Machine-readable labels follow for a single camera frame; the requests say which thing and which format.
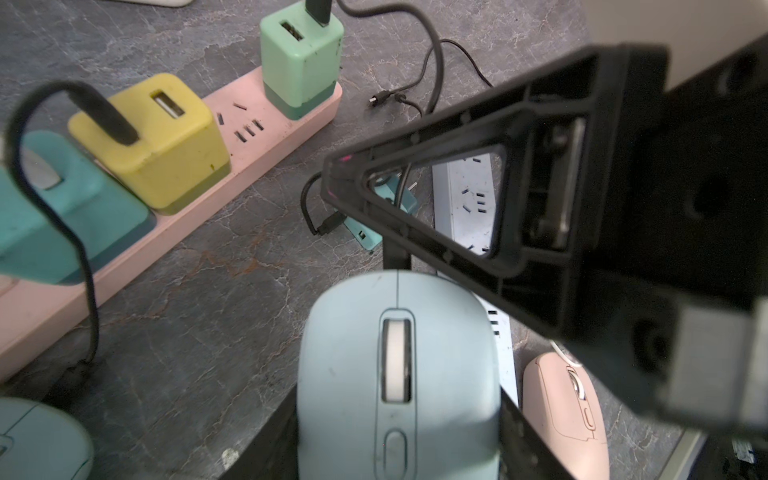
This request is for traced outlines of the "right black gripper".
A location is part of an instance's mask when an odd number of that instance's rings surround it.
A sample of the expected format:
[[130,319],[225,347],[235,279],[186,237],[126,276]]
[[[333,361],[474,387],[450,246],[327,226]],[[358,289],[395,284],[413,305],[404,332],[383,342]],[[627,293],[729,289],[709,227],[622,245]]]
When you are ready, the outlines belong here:
[[664,94],[586,259],[576,355],[635,413],[767,434],[767,40]]

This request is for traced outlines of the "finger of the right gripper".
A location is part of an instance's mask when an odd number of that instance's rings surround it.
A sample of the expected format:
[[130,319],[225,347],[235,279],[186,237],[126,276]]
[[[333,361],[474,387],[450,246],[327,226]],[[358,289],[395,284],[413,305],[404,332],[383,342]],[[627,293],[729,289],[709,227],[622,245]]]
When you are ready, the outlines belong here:
[[[661,45],[582,48],[330,154],[322,197],[531,329],[572,336],[588,258],[614,220],[607,199],[658,121],[668,61]],[[465,173],[447,205],[490,228],[487,246],[461,244],[373,189],[406,166],[482,168],[492,156],[500,176]]]

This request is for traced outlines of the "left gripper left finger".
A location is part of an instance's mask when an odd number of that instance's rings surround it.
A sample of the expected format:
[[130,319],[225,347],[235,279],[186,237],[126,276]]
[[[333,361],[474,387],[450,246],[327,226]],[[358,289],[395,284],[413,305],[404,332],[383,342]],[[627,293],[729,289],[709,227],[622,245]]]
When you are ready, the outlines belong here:
[[298,415],[294,386],[221,479],[297,480]]

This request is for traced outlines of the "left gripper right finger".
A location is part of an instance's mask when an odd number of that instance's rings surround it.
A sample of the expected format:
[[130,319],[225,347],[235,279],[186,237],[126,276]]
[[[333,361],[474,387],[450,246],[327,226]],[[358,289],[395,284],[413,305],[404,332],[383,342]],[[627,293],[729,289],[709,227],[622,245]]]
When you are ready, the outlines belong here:
[[572,480],[503,388],[500,398],[500,479]]

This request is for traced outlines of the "light blue power strip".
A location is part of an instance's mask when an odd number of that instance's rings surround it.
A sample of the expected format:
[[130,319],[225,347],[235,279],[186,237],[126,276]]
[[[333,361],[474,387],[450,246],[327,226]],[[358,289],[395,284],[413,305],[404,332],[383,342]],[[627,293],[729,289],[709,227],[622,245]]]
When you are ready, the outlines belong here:
[[[490,153],[456,159],[432,167],[435,229],[470,252],[490,251],[496,197]],[[518,384],[510,317],[480,301],[493,329],[502,388],[518,403]]]

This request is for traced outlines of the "blue mouse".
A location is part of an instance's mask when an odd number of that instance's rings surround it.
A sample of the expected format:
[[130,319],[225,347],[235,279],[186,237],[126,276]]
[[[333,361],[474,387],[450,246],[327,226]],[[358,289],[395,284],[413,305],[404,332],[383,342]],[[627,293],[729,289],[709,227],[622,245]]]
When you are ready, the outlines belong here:
[[86,479],[93,464],[91,436],[72,416],[32,400],[1,399],[3,479]]
[[409,270],[325,291],[302,335],[303,479],[494,479],[501,385],[494,334],[468,290]]

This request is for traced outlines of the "teal charger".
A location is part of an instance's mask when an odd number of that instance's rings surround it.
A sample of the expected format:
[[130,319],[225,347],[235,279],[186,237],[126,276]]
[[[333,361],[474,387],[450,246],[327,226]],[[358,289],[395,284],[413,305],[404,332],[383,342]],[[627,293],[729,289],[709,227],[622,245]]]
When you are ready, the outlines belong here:
[[[400,180],[401,180],[401,175],[396,174],[396,175],[390,176],[386,181],[376,180],[374,182],[373,192],[378,197],[380,197],[385,203],[387,203],[388,207],[384,207],[383,205],[380,205],[380,206],[377,206],[376,208],[371,208],[371,211],[367,214],[366,218],[372,215],[372,218],[376,222],[380,222],[383,219],[384,213],[389,213],[389,214],[392,213],[395,195],[397,193]],[[418,210],[418,204],[419,202],[414,196],[414,194],[411,192],[409,188],[406,188],[404,190],[401,204],[400,204],[401,211],[409,215],[415,214],[416,211]],[[382,242],[382,239],[383,239],[382,235],[379,233],[378,230],[372,228],[368,221],[360,222],[356,218],[347,216],[343,221],[343,225],[346,227],[349,233],[354,237],[357,243],[368,253],[373,253],[374,250]]]
[[[29,182],[83,243],[93,271],[106,266],[156,225],[153,212],[65,137],[50,131],[24,135],[22,152],[46,163],[56,183]],[[51,285],[83,281],[78,256],[1,170],[1,274]]]

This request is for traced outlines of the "green charger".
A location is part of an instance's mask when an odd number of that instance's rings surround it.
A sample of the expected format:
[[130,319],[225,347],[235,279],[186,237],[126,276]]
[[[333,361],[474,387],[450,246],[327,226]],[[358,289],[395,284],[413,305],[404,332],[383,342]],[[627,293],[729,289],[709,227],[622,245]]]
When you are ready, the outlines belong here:
[[334,92],[344,26],[331,7],[330,1],[297,1],[260,22],[265,94],[291,120]]

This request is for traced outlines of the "pink mouse left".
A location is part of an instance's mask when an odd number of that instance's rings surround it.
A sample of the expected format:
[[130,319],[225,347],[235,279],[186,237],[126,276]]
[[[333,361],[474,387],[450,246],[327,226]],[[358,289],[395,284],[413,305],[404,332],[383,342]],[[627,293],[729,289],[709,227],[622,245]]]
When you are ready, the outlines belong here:
[[603,415],[583,367],[543,353],[526,366],[522,393],[523,415],[574,478],[610,477]]

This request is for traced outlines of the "pink power strip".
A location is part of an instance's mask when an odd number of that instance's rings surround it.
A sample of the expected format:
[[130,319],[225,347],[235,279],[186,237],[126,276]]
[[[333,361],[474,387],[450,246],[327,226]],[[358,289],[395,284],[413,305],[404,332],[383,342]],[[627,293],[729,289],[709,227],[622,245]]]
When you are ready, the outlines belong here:
[[[29,135],[35,149],[60,163],[73,205],[63,210],[94,267],[103,302],[195,228],[307,141],[336,115],[338,84],[313,94],[303,116],[274,104],[260,69],[199,97],[186,83],[160,73],[110,101],[138,132],[120,145],[84,113],[68,122],[72,141]],[[22,242],[53,255],[53,269],[1,272],[15,285],[1,296],[1,374],[18,372],[88,315],[86,288],[74,252],[30,209]]]

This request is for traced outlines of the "teal charger on pink strip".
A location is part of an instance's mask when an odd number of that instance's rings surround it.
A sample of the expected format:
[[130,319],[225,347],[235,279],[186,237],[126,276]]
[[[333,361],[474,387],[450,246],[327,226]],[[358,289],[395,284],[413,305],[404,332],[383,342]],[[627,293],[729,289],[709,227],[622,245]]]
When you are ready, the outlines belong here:
[[[50,131],[24,135],[22,152],[46,163],[56,183],[29,182],[83,243],[93,271],[106,266],[156,225],[153,212],[65,137]],[[1,274],[51,285],[83,281],[78,256],[1,170]]]

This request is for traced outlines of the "yellow charger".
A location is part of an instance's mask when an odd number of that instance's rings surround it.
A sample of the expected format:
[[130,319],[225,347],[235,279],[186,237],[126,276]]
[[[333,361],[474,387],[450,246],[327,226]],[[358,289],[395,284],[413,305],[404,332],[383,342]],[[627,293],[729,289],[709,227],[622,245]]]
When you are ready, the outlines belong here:
[[212,111],[178,77],[157,74],[109,102],[138,132],[136,143],[115,142],[84,113],[70,118],[69,133],[154,211],[174,215],[230,174]]

